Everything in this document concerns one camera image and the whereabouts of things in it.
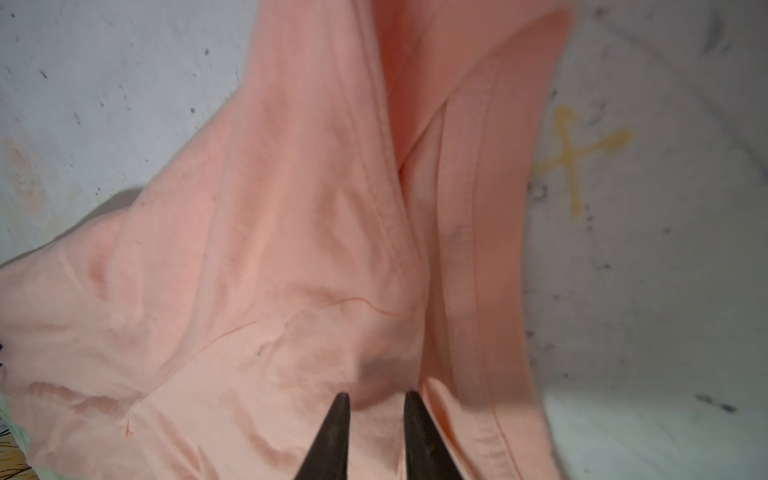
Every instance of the clothing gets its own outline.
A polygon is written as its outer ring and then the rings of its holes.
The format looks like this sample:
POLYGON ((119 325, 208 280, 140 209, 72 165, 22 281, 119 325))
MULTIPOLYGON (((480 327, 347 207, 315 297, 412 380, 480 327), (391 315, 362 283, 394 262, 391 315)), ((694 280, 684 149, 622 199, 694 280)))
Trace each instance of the clothing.
POLYGON ((79 478, 292 478, 337 392, 403 478, 557 478, 521 324, 559 0, 264 0, 233 97, 132 206, 0 270, 0 390, 79 478))

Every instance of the white surface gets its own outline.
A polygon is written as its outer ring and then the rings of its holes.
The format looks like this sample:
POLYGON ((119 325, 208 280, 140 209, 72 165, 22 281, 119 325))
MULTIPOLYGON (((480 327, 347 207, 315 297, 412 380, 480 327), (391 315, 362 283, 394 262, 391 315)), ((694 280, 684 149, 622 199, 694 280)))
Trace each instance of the white surface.
MULTIPOLYGON (((234 90, 256 8, 0 0, 0 261, 146 183, 234 90)), ((581 217, 562 168, 531 181, 525 311, 559 454, 575 479, 765 478, 768 4, 584 13, 552 107, 576 144, 634 138, 578 161, 581 217)))

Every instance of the pink fabric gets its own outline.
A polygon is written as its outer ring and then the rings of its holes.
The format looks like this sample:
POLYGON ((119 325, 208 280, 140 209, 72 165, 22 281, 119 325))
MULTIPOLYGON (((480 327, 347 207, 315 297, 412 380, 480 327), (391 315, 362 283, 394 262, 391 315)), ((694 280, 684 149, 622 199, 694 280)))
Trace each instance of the pink fabric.
POLYGON ((466 478, 557 478, 525 185, 561 0, 264 0, 242 86, 126 210, 0 271, 0 389, 80 478, 292 478, 334 395, 404 478, 417 387, 466 478))

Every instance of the peach garment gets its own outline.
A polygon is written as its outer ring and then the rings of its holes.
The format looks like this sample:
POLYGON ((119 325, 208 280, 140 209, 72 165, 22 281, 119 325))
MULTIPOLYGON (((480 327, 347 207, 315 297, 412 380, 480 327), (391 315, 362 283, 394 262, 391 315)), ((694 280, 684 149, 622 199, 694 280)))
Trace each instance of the peach garment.
POLYGON ((557 478, 521 325, 561 0, 264 0, 243 85, 135 203, 0 271, 32 465, 292 478, 334 395, 404 478, 419 388, 466 478, 557 478))

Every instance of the yellow cross mark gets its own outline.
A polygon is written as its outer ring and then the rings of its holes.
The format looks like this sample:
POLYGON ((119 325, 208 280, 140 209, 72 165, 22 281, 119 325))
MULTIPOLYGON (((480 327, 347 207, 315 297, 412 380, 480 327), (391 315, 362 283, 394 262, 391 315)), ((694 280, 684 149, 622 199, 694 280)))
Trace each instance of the yellow cross mark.
POLYGON ((554 158, 545 160, 534 164, 533 174, 540 176, 554 170, 556 167, 562 165, 565 168, 565 176, 568 180, 568 189, 571 191, 571 215, 578 217, 581 215, 581 191, 578 184, 578 176, 576 173, 576 160, 581 157, 586 157, 599 150, 617 151, 626 147, 630 140, 632 140, 632 130, 625 128, 608 135, 606 138, 587 145, 586 147, 574 147, 571 143, 571 135, 568 134, 568 129, 578 117, 573 110, 560 105, 554 110, 554 131, 558 137, 560 137, 560 143, 562 144, 562 152, 554 158))

